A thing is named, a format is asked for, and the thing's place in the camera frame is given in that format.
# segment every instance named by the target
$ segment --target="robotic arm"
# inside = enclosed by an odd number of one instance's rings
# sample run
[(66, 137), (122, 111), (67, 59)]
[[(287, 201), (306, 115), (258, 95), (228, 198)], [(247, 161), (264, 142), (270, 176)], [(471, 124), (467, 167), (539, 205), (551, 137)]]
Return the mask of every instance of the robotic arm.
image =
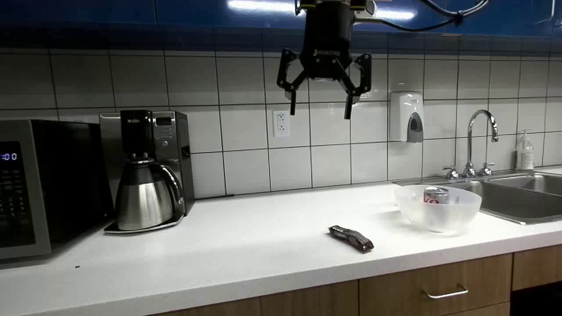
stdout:
[[(372, 0), (295, 0), (295, 13), (306, 10), (305, 42), (302, 52), (296, 53), (284, 49), (279, 64), (277, 85), (285, 90), (285, 96), (291, 100), (291, 115), (294, 115), (297, 90), (307, 79), (337, 80), (347, 93), (344, 118), (351, 118), (352, 105), (359, 97), (371, 91), (371, 54), (365, 53), (352, 60), (350, 39), (354, 23), (381, 23), (403, 31), (428, 31), (444, 25), (460, 25), (463, 18), (472, 15), (487, 5), (490, 0), (479, 0), (472, 8), (459, 12), (445, 10), (431, 0), (419, 0), (433, 10), (448, 16), (449, 19), (426, 28), (407, 28), (377, 18), (356, 17), (356, 14), (375, 14), (376, 5)], [(297, 59), (303, 71), (292, 82), (287, 81), (287, 70)], [(356, 87), (347, 75), (347, 68), (352, 64), (360, 72), (360, 83)]]

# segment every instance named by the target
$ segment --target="cabinet drawer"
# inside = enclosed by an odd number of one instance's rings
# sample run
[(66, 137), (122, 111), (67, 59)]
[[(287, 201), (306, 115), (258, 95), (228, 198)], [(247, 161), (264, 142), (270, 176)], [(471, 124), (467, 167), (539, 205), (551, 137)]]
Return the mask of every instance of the cabinet drawer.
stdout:
[[(506, 254), (361, 279), (359, 314), (438, 316), (508, 302), (511, 258)], [(459, 294), (440, 297), (452, 293)]]
[(509, 303), (502, 303), (488, 307), (469, 310), (449, 316), (509, 316)]
[(516, 252), (513, 290), (562, 281), (562, 245)]
[(159, 315), (357, 316), (357, 301), (357, 280), (353, 280)]

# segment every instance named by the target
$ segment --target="coffee maker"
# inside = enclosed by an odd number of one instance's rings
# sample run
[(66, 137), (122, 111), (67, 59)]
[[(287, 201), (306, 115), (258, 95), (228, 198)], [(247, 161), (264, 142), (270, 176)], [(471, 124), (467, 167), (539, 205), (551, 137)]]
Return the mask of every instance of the coffee maker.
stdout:
[[(139, 232), (179, 223), (194, 203), (187, 116), (126, 110), (101, 113), (99, 124), (118, 217), (106, 232)], [(168, 207), (174, 209), (173, 216), (165, 220)]]

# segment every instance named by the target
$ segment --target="overhead light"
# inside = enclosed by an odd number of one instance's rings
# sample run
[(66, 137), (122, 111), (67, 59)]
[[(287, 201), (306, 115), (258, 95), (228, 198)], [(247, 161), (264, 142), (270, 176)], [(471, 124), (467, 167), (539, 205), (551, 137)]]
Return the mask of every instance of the overhead light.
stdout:
[(377, 10), (375, 16), (379, 19), (407, 21), (413, 19), (416, 13), (411, 11)]
[(294, 14), (294, 3), (258, 0), (229, 0), (229, 8), (245, 11), (285, 12)]

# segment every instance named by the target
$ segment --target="diet coke can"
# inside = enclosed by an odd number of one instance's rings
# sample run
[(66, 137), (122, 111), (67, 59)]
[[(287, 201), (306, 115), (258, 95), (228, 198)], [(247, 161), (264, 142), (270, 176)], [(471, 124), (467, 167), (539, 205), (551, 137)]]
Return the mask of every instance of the diet coke can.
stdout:
[(449, 204), (449, 190), (441, 187), (427, 187), (423, 191), (423, 201), (434, 204)]

